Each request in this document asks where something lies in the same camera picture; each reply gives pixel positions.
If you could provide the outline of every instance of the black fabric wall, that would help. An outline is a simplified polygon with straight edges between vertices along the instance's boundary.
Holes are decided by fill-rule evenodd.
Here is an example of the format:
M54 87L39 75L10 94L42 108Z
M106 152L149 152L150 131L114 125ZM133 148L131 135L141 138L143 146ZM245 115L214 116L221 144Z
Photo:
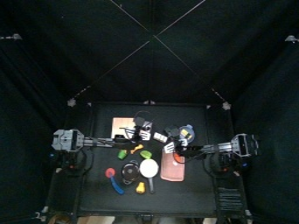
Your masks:
M6 24L2 32L10 36ZM42 211L50 184L52 132L67 101L22 42L0 41L0 222Z
M298 27L297 0L3 1L55 86L82 101L234 102Z
M290 45L234 104L237 132L261 137L261 153L246 176L251 211L298 223L299 45Z
M298 11L298 0L2 1L0 36L23 40L0 40L0 217L40 210L52 132L91 85L80 101L222 103L215 88L237 132L262 138L250 207L295 221Z

